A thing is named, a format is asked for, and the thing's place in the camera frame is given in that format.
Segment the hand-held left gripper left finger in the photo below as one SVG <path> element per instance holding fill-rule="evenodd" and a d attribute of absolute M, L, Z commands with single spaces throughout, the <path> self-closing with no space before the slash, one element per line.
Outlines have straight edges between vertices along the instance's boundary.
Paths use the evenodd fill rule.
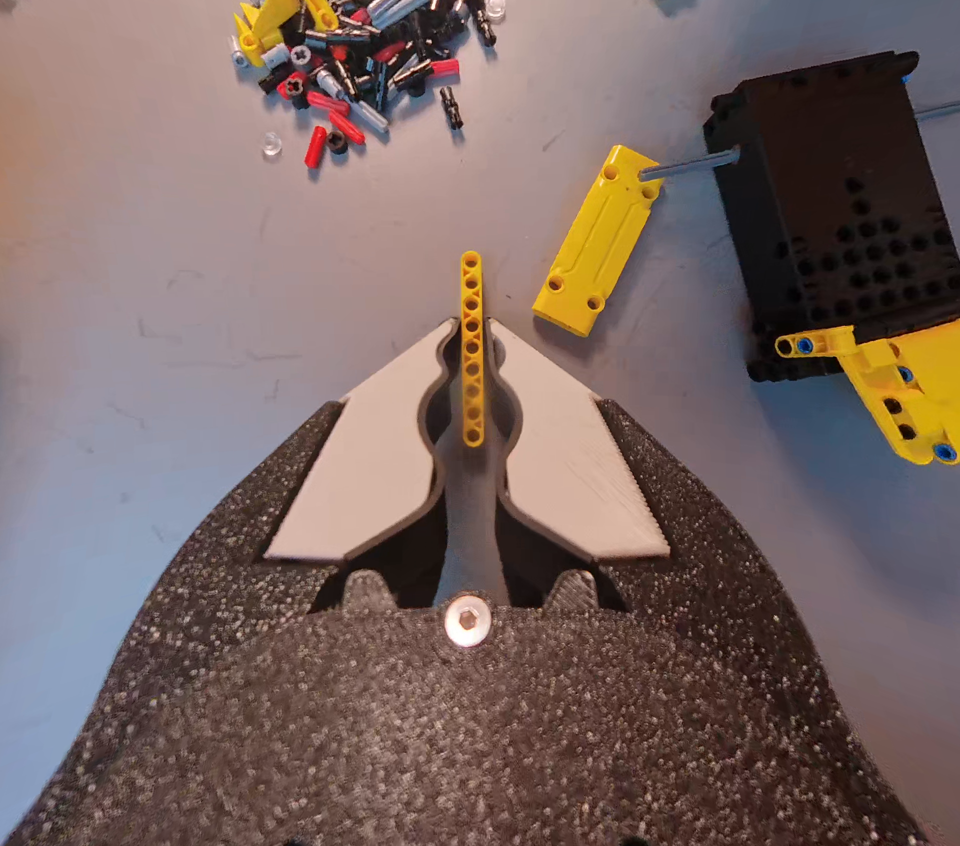
<path fill-rule="evenodd" d="M 441 321 L 340 400 L 266 560 L 348 562 L 426 509 L 435 469 L 426 403 L 449 375 L 443 349 L 456 326 Z"/>

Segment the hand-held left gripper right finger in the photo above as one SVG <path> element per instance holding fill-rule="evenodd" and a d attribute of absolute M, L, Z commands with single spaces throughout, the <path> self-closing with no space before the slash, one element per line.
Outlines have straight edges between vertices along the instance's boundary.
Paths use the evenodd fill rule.
<path fill-rule="evenodd" d="M 594 392 L 496 319 L 498 378 L 518 405 L 506 456 L 519 518 L 587 560 L 668 557 L 670 546 Z"/>

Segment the long yellow building beam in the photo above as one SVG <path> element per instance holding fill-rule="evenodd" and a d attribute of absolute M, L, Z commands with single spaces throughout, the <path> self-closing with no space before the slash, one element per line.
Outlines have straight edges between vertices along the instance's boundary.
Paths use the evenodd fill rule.
<path fill-rule="evenodd" d="M 461 256 L 462 441 L 479 448 L 485 439 L 484 322 L 482 258 Z"/>

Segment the pile of small building parts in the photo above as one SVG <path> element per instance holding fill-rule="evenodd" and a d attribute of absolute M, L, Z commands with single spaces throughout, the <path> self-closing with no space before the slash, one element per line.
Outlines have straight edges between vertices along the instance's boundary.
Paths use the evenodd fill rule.
<path fill-rule="evenodd" d="M 493 51 L 505 12 L 505 0 L 243 0 L 229 53 L 264 96 L 325 118 L 304 156 L 315 174 L 325 157 L 364 147 L 367 133 L 388 141 L 402 100 L 438 96 L 459 139 L 457 49 L 473 30 Z"/>

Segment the grey desk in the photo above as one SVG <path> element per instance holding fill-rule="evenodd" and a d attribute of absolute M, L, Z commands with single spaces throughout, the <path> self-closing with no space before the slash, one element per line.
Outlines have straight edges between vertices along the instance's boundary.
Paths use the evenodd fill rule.
<path fill-rule="evenodd" d="M 918 107 L 955 100 L 958 0 L 506 0 L 495 51 L 460 49 L 459 138 L 429 93 L 315 175 L 311 117 L 232 66 L 239 2 L 2 13 L 2 837 L 179 545 L 450 315 L 473 248 L 488 314 L 749 530 L 864 744 L 958 844 L 958 469 L 894 456 L 842 375 L 751 383 L 711 176 L 666 182 L 588 339 L 531 311 L 612 145 L 697 157 L 739 81 L 887 49 L 918 50 Z"/>

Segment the yellow building panel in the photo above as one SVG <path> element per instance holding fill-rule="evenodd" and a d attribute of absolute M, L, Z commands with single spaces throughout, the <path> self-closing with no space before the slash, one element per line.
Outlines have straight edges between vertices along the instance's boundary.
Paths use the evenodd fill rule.
<path fill-rule="evenodd" d="M 659 197 L 662 180 L 642 180 L 657 163 L 613 146 L 540 289 L 536 316 L 587 337 L 606 306 Z"/>

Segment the thin grey axle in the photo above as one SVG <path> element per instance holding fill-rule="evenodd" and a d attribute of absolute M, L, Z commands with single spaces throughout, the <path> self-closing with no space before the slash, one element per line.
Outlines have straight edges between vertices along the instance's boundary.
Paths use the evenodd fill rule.
<path fill-rule="evenodd" d="M 956 100 L 934 107 L 914 109 L 914 119 L 917 122 L 922 122 L 948 117 L 958 113 L 959 101 Z M 737 144 L 729 149 L 700 156 L 695 159 L 645 167 L 638 173 L 638 179 L 642 182 L 652 182 L 675 178 L 690 172 L 722 168 L 736 164 L 740 158 L 740 154 L 741 147 Z"/>

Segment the yellow black toy robot body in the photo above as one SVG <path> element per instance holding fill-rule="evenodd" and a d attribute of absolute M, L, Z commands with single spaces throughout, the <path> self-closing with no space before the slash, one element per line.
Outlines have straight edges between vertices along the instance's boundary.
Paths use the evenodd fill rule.
<path fill-rule="evenodd" d="M 883 52 L 742 81 L 706 149 L 752 319 L 756 383 L 844 373 L 892 450 L 956 466 L 959 261 L 906 80 Z"/>

